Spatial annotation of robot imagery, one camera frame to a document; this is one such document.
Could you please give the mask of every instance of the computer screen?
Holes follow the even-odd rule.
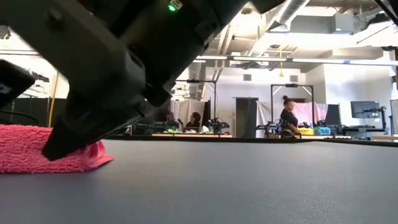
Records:
[[[353,118],[380,118],[378,109],[380,104],[378,101],[352,101],[351,115]]]

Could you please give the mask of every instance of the green led light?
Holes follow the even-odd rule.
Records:
[[[175,12],[177,9],[173,6],[173,5],[171,5],[171,4],[169,4],[168,6],[168,9],[170,10],[170,11],[172,11],[172,12]]]

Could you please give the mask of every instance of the pink microfiber cloth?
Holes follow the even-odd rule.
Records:
[[[98,168],[112,161],[98,141],[69,156],[50,162],[42,149],[52,128],[0,125],[0,173],[70,173]]]

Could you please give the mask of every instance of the gray table surface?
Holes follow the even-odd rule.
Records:
[[[398,223],[397,148],[104,143],[94,172],[0,175],[0,223]]]

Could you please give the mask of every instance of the woman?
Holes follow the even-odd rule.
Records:
[[[180,124],[182,125],[182,129],[183,130],[195,130],[196,132],[200,131],[200,119],[201,116],[198,112],[193,112],[189,122],[187,123],[187,125],[183,125],[182,121],[180,119],[178,119],[178,121],[180,122]]]
[[[283,99],[285,109],[280,114],[280,119],[287,123],[288,129],[294,134],[300,134],[299,129],[297,129],[299,121],[292,112],[294,109],[294,102],[287,96],[284,96]]]

